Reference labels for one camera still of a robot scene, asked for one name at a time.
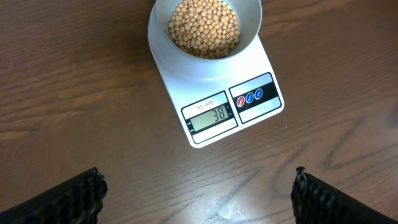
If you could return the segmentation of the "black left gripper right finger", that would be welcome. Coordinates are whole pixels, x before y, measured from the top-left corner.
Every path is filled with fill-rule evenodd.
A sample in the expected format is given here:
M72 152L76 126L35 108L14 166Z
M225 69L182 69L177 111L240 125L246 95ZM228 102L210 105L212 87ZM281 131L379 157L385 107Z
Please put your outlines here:
M328 183L296 168L290 195L296 224L397 224Z

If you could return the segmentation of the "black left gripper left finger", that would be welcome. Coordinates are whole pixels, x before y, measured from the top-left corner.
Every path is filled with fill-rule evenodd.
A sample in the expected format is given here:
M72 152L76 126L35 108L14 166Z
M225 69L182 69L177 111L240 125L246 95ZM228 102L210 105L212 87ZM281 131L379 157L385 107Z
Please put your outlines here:
M104 175L94 167L1 212L1 223L94 224L107 191Z

